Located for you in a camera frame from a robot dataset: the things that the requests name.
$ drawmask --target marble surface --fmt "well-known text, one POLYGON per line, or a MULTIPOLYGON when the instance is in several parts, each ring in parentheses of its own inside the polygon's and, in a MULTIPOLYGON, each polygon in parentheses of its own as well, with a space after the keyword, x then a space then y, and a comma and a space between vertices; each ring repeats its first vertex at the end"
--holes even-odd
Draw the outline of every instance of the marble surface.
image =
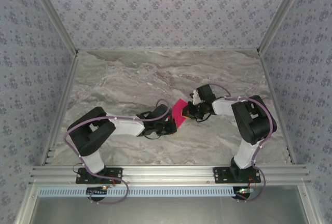
MULTIPOLYGON (((53 164, 79 162, 63 142, 67 127, 96 106, 115 115, 153 110, 158 99, 190 100, 193 89, 216 82, 232 95, 262 97, 277 120, 256 51, 91 51, 78 54, 78 71, 53 164)), ((212 88, 217 96, 225 93, 212 88)), ((106 164, 229 164, 241 136, 234 117, 186 120, 173 135, 157 140, 111 136, 101 147, 106 164)), ((273 134, 257 163, 289 163, 281 129, 273 134)))

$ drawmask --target floral wallpaper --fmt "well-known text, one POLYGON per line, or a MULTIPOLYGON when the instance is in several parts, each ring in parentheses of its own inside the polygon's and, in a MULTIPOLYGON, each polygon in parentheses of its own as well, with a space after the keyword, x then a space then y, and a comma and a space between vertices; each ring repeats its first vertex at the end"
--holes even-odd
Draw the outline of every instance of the floral wallpaper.
POLYGON ((332 0, 295 0, 264 54, 298 163, 332 223, 332 0))
POLYGON ((51 0, 78 49, 256 48, 281 0, 51 0))
POLYGON ((0 223, 39 165, 72 60, 38 0, 0 0, 0 223))

